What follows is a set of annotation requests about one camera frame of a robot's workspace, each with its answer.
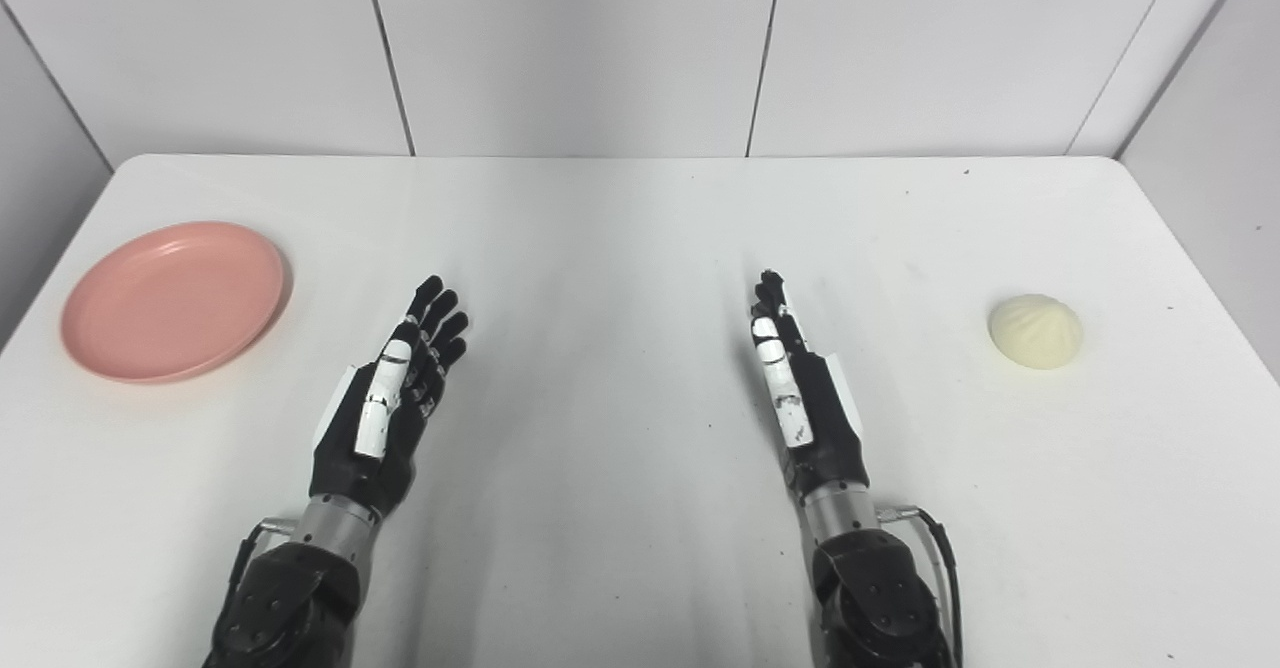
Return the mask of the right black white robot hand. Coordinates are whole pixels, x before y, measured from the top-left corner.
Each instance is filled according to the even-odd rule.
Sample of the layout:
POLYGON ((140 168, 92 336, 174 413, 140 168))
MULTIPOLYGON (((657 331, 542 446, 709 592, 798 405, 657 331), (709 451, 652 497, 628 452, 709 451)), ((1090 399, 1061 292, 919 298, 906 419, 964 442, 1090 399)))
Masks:
POLYGON ((870 486, 860 418, 836 354, 818 354, 804 335, 780 273, 754 288, 750 334, 783 441, 783 480, 800 500, 836 486, 870 486))

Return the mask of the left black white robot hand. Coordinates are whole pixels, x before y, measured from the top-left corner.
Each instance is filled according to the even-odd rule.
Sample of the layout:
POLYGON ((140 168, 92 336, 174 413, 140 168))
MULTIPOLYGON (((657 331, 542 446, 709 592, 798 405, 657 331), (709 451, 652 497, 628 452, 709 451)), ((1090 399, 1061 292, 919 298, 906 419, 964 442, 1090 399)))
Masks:
POLYGON ((311 498, 344 498, 378 518, 401 505, 448 372, 467 352, 468 325, 460 296, 442 276, 417 285, 378 357, 355 369, 337 390, 314 449, 311 498))

